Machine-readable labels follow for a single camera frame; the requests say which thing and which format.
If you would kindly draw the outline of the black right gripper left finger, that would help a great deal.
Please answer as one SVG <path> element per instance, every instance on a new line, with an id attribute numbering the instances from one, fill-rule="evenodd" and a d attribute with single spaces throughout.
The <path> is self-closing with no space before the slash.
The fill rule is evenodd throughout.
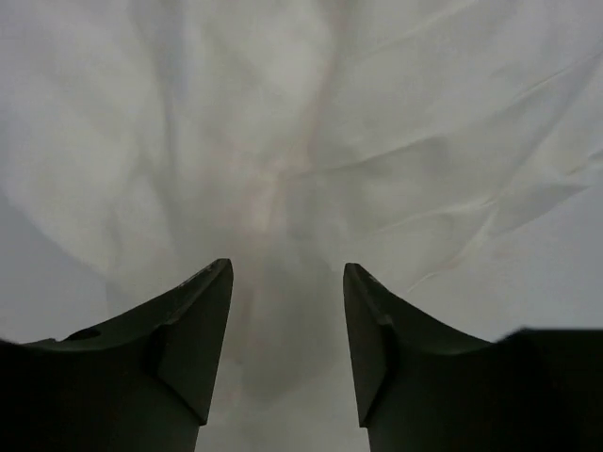
<path id="1" fill-rule="evenodd" d="M 1 344 L 5 451 L 191 451 L 207 423 L 234 271 L 219 259 L 66 339 Z"/>

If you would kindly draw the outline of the white pleated skirt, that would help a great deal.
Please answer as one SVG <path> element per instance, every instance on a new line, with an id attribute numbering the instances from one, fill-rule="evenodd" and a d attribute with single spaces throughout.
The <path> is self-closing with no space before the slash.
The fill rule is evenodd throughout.
<path id="1" fill-rule="evenodd" d="M 5 1 L 11 339 L 227 257 L 199 451 L 365 451 L 364 266 L 457 329 L 602 324 L 598 1 Z"/>

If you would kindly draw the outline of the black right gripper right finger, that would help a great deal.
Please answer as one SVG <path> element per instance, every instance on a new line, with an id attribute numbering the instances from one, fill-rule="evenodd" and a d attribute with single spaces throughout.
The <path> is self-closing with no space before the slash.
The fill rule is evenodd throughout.
<path id="1" fill-rule="evenodd" d="M 359 423 L 373 451 L 598 451 L 602 333 L 458 331 L 347 264 Z"/>

